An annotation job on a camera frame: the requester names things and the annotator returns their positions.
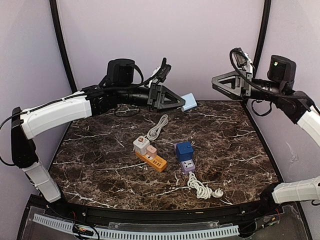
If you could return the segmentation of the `pink wall charger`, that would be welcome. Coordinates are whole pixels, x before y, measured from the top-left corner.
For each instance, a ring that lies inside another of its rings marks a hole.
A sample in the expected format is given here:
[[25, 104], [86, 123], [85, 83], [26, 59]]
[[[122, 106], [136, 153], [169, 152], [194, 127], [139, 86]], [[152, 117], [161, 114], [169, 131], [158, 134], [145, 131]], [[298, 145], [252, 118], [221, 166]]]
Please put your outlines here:
[[157, 156], [157, 149], [152, 146], [152, 145], [149, 145], [147, 148], [147, 155], [150, 156], [151, 158], [155, 158]]

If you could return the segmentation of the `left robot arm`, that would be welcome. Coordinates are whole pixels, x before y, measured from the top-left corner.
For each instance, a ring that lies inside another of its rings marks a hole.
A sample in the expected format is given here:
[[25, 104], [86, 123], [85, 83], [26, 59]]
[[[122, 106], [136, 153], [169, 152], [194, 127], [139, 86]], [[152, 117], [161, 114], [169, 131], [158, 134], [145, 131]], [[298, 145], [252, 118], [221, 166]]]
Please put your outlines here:
[[51, 203], [50, 208], [58, 217], [67, 218], [71, 208], [62, 200], [61, 190], [42, 165], [33, 139], [60, 125], [104, 114], [120, 104], [147, 107], [156, 112], [183, 107], [186, 101], [163, 85], [171, 68], [163, 58], [151, 77], [134, 84], [134, 72], [141, 73], [135, 61], [127, 58], [111, 60], [106, 76], [97, 85], [37, 107], [14, 108], [6, 119], [11, 122], [10, 166], [18, 167], [26, 174]]

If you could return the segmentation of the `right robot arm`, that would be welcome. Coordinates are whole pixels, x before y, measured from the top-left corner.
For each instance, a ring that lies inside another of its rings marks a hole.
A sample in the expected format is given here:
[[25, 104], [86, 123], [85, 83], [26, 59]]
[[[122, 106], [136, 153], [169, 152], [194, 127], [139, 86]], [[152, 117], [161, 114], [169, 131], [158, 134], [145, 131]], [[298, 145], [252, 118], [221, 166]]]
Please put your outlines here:
[[[286, 57], [272, 55], [267, 80], [254, 78], [254, 66], [240, 48], [230, 51], [229, 59], [234, 70], [211, 79], [213, 89], [232, 100], [269, 102], [276, 106], [293, 124], [304, 130], [316, 144], [320, 143], [320, 110], [303, 91], [293, 89], [296, 63]], [[266, 217], [275, 205], [289, 202], [318, 201], [320, 178], [314, 177], [289, 183], [273, 183], [260, 195], [255, 213]]]

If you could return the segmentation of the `purple power strip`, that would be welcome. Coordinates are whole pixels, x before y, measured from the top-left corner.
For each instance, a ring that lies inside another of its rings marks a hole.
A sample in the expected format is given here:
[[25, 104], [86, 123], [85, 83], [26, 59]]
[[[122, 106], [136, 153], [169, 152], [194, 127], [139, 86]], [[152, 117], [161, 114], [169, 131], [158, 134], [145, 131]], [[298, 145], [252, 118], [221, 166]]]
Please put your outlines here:
[[182, 161], [182, 162], [179, 162], [180, 163], [180, 166], [182, 168], [182, 171], [185, 175], [188, 175], [190, 172], [194, 173], [195, 172], [195, 169], [196, 169], [196, 166], [193, 162], [193, 158], [190, 159], [190, 160], [187, 160], [187, 161]]

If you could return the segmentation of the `white cube socket adapter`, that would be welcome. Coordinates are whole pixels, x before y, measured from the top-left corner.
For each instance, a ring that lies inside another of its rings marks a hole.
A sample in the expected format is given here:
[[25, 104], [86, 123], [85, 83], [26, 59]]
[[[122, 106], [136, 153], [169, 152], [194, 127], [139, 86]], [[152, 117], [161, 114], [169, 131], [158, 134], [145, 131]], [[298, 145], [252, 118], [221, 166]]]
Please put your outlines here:
[[150, 141], [142, 135], [133, 141], [134, 150], [143, 156], [147, 153], [149, 145]]

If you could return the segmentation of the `blue cube socket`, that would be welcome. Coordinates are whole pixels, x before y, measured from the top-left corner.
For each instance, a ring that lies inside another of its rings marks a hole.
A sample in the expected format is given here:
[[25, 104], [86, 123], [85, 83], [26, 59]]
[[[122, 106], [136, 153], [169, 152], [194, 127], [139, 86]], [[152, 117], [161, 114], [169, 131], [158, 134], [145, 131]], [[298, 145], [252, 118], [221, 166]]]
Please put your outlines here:
[[194, 149], [189, 141], [176, 144], [175, 153], [179, 162], [191, 160], [193, 158]]

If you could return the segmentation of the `light blue wall charger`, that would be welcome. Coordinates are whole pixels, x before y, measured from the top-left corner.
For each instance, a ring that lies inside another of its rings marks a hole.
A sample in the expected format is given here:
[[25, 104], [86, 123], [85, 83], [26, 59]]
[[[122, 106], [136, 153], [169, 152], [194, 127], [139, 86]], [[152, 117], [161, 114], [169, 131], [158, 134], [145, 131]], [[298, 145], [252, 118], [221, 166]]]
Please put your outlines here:
[[198, 105], [194, 95], [191, 92], [181, 96], [181, 98], [185, 101], [184, 105], [181, 107], [182, 112], [193, 109]]

